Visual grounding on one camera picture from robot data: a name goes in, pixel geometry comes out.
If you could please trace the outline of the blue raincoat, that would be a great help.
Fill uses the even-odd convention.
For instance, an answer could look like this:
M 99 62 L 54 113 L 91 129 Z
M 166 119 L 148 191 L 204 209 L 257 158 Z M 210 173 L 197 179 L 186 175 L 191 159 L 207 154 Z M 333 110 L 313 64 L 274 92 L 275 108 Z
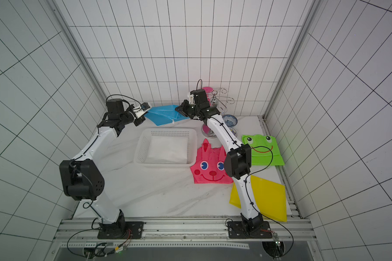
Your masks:
M 145 118 L 152 121 L 156 126 L 174 124 L 178 121 L 187 120 L 188 117 L 181 115 L 175 109 L 177 105 L 165 105 L 151 108 Z

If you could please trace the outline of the silver metal glass rack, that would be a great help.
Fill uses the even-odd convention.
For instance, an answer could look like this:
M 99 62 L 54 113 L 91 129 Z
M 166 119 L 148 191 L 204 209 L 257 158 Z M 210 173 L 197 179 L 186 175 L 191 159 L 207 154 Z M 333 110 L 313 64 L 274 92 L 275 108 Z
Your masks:
M 218 95 L 218 90 L 213 89 L 212 96 L 208 99 L 208 101 L 210 102 L 211 106 L 217 107 L 221 115 L 223 116 L 228 111 L 228 108 L 226 104 L 217 97 L 217 95 Z M 215 133 L 207 125 L 203 125 L 201 131 L 202 134 L 209 139 L 216 138 Z

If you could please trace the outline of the yellow folded raincoat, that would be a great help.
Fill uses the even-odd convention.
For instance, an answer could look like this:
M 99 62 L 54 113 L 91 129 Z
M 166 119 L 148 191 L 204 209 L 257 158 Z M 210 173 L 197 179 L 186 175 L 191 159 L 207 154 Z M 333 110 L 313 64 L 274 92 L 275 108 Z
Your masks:
M 250 206 L 248 202 L 245 184 L 241 180 L 233 178 L 234 183 L 231 190 L 229 203 L 237 208 L 241 207 L 240 195 L 245 201 L 245 206 Z M 278 222 L 287 222 L 287 202 L 285 196 L 285 187 L 260 177 L 251 176 L 250 182 L 247 183 L 247 189 L 253 191 L 255 207 L 264 216 Z

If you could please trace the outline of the far blue patterned bowl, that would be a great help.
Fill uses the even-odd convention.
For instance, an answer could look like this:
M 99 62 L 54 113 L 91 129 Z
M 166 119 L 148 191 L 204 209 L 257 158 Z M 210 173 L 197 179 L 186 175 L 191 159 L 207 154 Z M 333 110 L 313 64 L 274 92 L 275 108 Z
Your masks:
M 238 123 L 238 119 L 234 115 L 223 115 L 222 118 L 228 127 L 235 127 Z

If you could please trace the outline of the white plastic perforated basket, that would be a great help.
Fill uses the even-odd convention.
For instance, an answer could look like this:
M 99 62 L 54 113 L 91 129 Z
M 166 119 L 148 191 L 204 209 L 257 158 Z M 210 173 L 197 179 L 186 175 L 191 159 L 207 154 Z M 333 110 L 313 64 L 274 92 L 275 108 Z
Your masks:
M 149 128 L 139 138 L 133 161 L 145 167 L 190 167 L 197 149 L 197 133 L 191 128 Z

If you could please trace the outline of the pink plastic wine glass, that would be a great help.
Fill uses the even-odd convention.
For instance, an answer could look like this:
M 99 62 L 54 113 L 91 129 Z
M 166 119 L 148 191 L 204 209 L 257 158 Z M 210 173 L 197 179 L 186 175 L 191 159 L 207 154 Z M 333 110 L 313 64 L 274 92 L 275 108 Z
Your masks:
M 209 99 L 212 96 L 213 89 L 211 87 L 203 87 L 203 90 L 205 91 L 206 96 Z

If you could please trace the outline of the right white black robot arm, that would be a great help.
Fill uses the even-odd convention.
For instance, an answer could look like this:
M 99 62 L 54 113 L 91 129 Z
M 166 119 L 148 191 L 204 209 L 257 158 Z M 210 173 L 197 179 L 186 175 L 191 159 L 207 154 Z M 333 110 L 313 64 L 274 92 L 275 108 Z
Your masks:
M 258 233 L 264 233 L 265 229 L 262 226 L 267 223 L 258 210 L 251 185 L 250 145 L 244 145 L 232 134 L 220 111 L 210 105 L 204 89 L 191 91 L 188 99 L 184 100 L 176 111 L 192 120 L 203 121 L 215 133 L 226 152 L 224 170 L 233 179 L 240 198 L 243 234 L 253 238 Z

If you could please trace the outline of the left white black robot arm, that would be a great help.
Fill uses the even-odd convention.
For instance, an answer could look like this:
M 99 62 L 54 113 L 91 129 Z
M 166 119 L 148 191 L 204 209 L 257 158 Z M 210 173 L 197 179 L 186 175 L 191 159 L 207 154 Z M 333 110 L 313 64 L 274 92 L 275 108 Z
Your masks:
M 139 239 L 143 222 L 127 222 L 122 210 L 109 199 L 98 162 L 126 125 L 139 126 L 145 121 L 151 106 L 146 102 L 130 104 L 124 95 L 118 99 L 108 97 L 106 106 L 107 112 L 90 142 L 73 159 L 60 163 L 63 191 L 66 196 L 83 201 L 84 208 L 90 208 L 100 218 L 98 239 Z

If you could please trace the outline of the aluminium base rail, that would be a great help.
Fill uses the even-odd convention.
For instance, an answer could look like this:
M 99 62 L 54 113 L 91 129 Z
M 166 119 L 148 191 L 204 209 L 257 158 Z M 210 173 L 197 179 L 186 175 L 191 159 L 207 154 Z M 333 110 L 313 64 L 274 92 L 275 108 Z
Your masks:
M 266 220 L 252 236 L 242 230 L 236 217 L 147 217 L 127 218 L 127 231 L 118 236 L 103 232 L 92 218 L 63 220 L 53 240 L 53 252 L 105 248 L 231 248 L 248 250 L 251 243 L 315 245 L 317 238 L 307 219 L 289 218 L 279 225 Z

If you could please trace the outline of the pink bunny face raincoat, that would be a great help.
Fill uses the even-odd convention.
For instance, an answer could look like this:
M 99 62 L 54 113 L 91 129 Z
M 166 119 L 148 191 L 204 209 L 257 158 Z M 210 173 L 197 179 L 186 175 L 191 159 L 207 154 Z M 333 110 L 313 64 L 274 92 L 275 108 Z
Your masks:
M 207 139 L 197 150 L 196 162 L 190 167 L 195 184 L 232 184 L 226 174 L 224 161 L 226 151 L 223 146 L 213 148 Z

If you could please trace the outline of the blue patterned bowl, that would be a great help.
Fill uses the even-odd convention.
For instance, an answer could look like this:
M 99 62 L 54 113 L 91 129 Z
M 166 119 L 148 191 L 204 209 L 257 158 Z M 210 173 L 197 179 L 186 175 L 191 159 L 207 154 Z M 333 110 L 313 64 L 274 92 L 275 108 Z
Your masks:
M 222 118 L 228 127 L 235 127 L 238 123 L 238 119 L 234 115 L 223 115 Z
M 234 130 L 233 128 L 230 128 L 230 131 L 232 132 L 232 134 L 233 134 L 235 137 L 237 137 L 237 131 L 236 131 L 236 130 Z

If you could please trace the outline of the near blue patterned bowl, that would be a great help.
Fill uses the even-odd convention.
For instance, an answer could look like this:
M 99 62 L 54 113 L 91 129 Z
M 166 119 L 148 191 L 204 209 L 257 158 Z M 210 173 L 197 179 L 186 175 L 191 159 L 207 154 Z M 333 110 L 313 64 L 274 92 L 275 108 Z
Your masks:
M 233 134 L 235 137 L 237 137 L 237 131 L 236 131 L 236 130 L 234 130 L 233 128 L 230 128 L 230 131 L 232 132 L 232 134 Z

